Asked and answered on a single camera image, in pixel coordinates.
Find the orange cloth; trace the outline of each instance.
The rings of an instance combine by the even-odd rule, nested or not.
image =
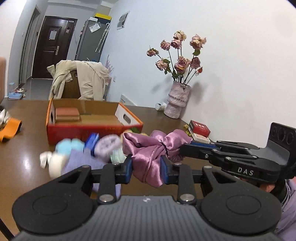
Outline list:
[[[6,126],[0,131],[0,142],[3,139],[11,139],[20,130],[22,121],[14,118],[10,118]]]

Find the pink vase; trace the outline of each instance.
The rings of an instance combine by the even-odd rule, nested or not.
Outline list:
[[[173,82],[173,86],[168,94],[168,105],[164,114],[173,119],[178,119],[183,107],[186,106],[191,87],[181,84],[178,81]]]

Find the door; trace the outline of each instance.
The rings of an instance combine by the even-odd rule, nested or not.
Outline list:
[[[45,16],[37,42],[32,78],[52,79],[47,67],[67,59],[77,19]]]
[[[34,57],[35,46],[38,38],[38,32],[36,27],[37,27],[39,17],[40,17],[40,12],[37,10],[37,8],[35,8],[28,26],[28,30],[26,33],[26,37],[25,37],[25,41],[22,49],[19,84],[26,83],[27,79],[32,75],[33,57]]]

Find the red card box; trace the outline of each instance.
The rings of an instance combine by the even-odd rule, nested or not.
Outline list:
[[[190,121],[189,126],[194,133],[202,135],[204,137],[208,137],[211,132],[206,125],[193,120]]]
[[[80,120],[56,122],[55,109],[58,107],[76,107]],[[120,135],[132,127],[141,132],[143,122],[121,103],[77,99],[49,101],[46,130],[50,145],[56,145],[65,138],[78,138],[85,142],[91,133],[99,133],[100,137],[109,134]]]

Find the wooden table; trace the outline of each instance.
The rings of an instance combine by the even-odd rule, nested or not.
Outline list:
[[[14,201],[25,192],[50,181],[48,168],[42,169],[39,161],[40,153],[54,150],[54,146],[49,146],[47,142],[45,128],[47,106],[48,101],[7,99],[1,104],[1,107],[6,108],[13,117],[22,120],[21,132],[12,140],[0,143],[0,218],[13,234],[18,233],[11,214]],[[183,129],[185,124],[182,120],[171,119],[154,108],[129,108],[144,122],[142,131],[148,135],[156,129],[168,134],[174,129]],[[185,158],[183,163],[190,165],[192,169],[201,169],[209,164],[207,161],[193,158]],[[197,196],[202,198],[199,184],[196,184],[196,191]],[[176,196],[177,186],[163,185],[156,189],[132,177],[128,185],[122,185],[122,194]],[[1,233],[0,240],[6,240]]]

